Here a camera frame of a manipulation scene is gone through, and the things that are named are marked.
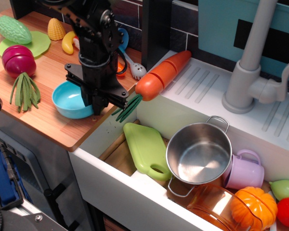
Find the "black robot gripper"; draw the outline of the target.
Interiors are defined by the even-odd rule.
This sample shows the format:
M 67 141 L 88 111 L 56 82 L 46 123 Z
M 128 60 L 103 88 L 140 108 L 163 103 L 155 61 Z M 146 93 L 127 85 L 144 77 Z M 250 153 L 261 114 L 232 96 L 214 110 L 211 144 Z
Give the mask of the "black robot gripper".
M 111 63 L 103 66 L 67 63 L 65 70 L 66 79 L 80 87 L 84 105 L 92 105 L 95 115 L 100 115 L 109 103 L 121 109 L 127 106 L 129 93 L 117 80 Z

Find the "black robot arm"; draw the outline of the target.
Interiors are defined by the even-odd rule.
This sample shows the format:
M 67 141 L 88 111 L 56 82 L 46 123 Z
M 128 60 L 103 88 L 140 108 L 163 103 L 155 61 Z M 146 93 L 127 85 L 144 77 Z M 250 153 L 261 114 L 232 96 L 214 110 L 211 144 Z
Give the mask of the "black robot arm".
M 111 103 L 127 106 L 128 91 L 117 80 L 119 32 L 107 0 L 42 0 L 41 4 L 62 13 L 79 39 L 79 64 L 66 64 L 66 78 L 81 89 L 85 106 L 96 116 Z

